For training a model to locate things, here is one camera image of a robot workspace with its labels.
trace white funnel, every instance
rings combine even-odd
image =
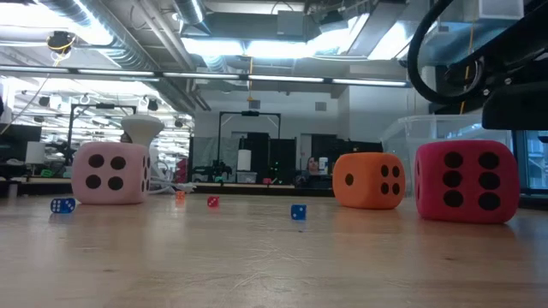
[[[164,129],[164,124],[150,115],[128,115],[122,119],[121,124],[133,143],[146,148],[151,146],[154,137]]]

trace table surface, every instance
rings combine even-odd
[[[145,204],[0,203],[2,307],[543,307],[548,214],[428,222],[407,200],[151,196]],[[307,220],[289,207],[307,204]]]

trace ductwork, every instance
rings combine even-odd
[[[206,6],[201,0],[173,0],[173,4],[185,26],[190,25],[203,33],[211,34],[205,23]]]
[[[104,6],[96,0],[35,0],[60,16],[69,18],[81,27],[103,27],[114,39],[112,48],[103,50],[121,68],[131,70],[159,70],[160,67],[143,50],[142,46],[131,35],[128,29]],[[191,98],[183,92],[173,80],[161,79],[159,82],[147,83],[166,98],[173,109],[193,114],[196,108]]]

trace black cable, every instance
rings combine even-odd
[[[430,11],[426,13],[425,17],[419,24],[417,31],[415,32],[411,43],[409,44],[408,52],[408,75],[409,80],[413,84],[417,92],[427,100],[436,103],[436,104],[460,104],[462,101],[465,101],[477,92],[481,90],[481,87],[485,83],[484,78],[484,63],[483,60],[475,61],[475,77],[472,85],[463,93],[455,96],[445,96],[442,95],[433,89],[431,89],[420,77],[419,71],[419,51],[422,42],[425,39],[428,30],[436,19],[449,7],[453,0],[438,0],[436,4],[432,6]]]

